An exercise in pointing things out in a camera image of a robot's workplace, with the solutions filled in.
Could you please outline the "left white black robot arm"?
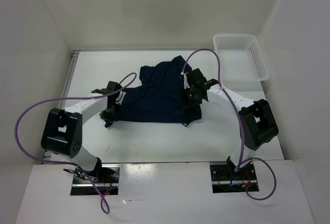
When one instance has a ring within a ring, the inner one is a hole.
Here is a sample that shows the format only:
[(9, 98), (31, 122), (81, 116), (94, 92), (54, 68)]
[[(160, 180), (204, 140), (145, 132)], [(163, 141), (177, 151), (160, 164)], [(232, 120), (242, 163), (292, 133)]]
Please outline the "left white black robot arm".
[(41, 147), (61, 155), (81, 167), (90, 182), (98, 182), (106, 174), (100, 158), (83, 147), (83, 124), (96, 114), (110, 127), (118, 116), (124, 91), (116, 82), (109, 81), (106, 88), (95, 89), (89, 99), (82, 100), (65, 109), (53, 108), (49, 111)]

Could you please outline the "navy blue shorts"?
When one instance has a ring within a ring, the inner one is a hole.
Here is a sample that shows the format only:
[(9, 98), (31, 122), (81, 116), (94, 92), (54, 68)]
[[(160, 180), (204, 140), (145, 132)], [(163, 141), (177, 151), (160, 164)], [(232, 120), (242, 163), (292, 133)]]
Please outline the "navy blue shorts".
[(155, 66), (142, 66), (139, 79), (141, 86), (126, 88), (117, 121), (181, 123), (185, 126), (202, 118), (200, 106), (183, 109), (179, 90), (182, 69), (192, 71), (185, 65), (181, 55), (171, 61)]

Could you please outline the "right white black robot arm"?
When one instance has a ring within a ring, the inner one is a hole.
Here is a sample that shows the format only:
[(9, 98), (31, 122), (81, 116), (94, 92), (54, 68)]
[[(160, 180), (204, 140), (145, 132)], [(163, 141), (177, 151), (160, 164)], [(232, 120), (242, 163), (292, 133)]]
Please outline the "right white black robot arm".
[(239, 147), (228, 157), (226, 173), (231, 179), (244, 174), (244, 167), (252, 161), (255, 151), (278, 135), (278, 126), (269, 103), (252, 100), (219, 84), (216, 79), (207, 80), (200, 69), (181, 73), (183, 87), (180, 97), (184, 108), (199, 106), (205, 100), (231, 111), (239, 122)]

